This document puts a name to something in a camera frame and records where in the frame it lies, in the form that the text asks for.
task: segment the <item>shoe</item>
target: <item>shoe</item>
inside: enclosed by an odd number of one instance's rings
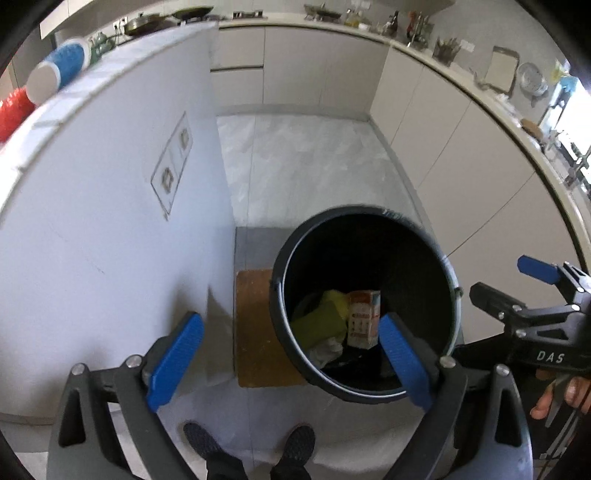
[[[280,463],[303,467],[312,457],[315,445],[316,435],[312,427],[308,425],[296,427],[287,437]]]
[[[189,445],[205,461],[207,461],[212,454],[223,452],[222,447],[220,447],[209,432],[198,423],[188,421],[183,425],[183,432],[189,441]]]

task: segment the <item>brown mat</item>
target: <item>brown mat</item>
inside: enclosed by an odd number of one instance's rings
[[[236,276],[236,371],[241,387],[303,385],[269,315],[271,270],[243,270]]]

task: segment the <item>white tiled ledge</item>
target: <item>white tiled ledge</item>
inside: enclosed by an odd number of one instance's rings
[[[572,231],[576,235],[578,243],[581,246],[584,260],[587,266],[591,268],[591,239],[589,237],[591,225],[586,225],[584,223],[584,216],[577,207],[573,195],[564,187],[563,179],[559,173],[555,171],[550,161],[540,152],[539,148],[533,144],[529,135],[527,135],[518,125],[515,124],[513,119],[505,113],[505,111],[498,105],[491,95],[483,92],[474,84],[473,78],[471,76],[444,66],[426,53],[409,48],[406,46],[406,44],[378,34],[359,30],[357,28],[346,27],[340,24],[304,20],[304,16],[301,14],[265,13],[265,16],[267,18],[259,20],[245,19],[224,21],[220,22],[219,26],[220,28],[299,27],[353,35],[359,38],[365,38],[367,40],[377,41],[385,45],[389,45],[401,53],[414,58],[426,67],[438,73],[450,83],[453,83],[457,88],[468,95],[468,97],[478,103],[501,126],[501,128],[503,128],[503,130],[513,139],[517,146],[519,146],[521,151],[530,159],[538,175],[540,175],[540,177],[552,190],[555,197],[558,198],[566,216],[571,223]]]
[[[169,28],[117,47],[37,108],[0,150],[0,228],[19,181],[41,150],[76,112],[142,62],[216,27],[214,23],[201,23]]]

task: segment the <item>black pants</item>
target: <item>black pants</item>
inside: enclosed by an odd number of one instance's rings
[[[248,480],[242,460],[228,453],[215,453],[207,461],[207,480]],[[271,480],[311,480],[302,466],[281,460],[271,469]]]

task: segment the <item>blue gripper pad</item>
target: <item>blue gripper pad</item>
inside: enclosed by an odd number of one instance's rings
[[[166,405],[173,397],[193,355],[201,345],[203,331],[201,316],[194,313],[154,369],[146,397],[153,412]]]
[[[379,321],[379,342],[411,401],[427,412],[433,405],[427,371],[388,315]]]
[[[527,255],[519,257],[517,260],[517,269],[521,273],[537,278],[549,285],[556,285],[560,281],[560,273],[555,265],[550,265]]]

